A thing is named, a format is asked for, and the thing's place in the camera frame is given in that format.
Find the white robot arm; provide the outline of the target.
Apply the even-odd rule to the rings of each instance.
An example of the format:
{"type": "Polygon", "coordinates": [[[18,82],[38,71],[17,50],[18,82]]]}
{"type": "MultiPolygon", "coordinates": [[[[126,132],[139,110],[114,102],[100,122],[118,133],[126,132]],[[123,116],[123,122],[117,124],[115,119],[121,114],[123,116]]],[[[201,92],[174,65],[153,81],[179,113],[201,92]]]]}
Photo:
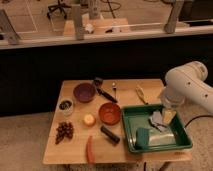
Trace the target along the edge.
{"type": "Polygon", "coordinates": [[[159,95],[162,105],[175,109],[189,99],[213,114],[213,87],[205,83],[207,76],[207,67],[199,61],[170,69],[165,74],[166,86],[159,95]]]}

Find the translucent grey gripper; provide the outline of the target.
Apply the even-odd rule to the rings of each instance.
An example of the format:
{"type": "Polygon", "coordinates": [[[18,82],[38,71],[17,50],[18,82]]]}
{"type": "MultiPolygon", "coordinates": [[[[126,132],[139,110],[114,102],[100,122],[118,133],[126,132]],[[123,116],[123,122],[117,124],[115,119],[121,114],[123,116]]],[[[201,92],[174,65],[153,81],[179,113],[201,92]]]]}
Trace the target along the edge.
{"type": "Polygon", "coordinates": [[[168,108],[177,108],[182,105],[185,101],[185,97],[176,90],[166,87],[160,94],[160,100],[163,106],[166,107],[163,109],[163,122],[170,123],[176,115],[176,111],[168,108]]]}

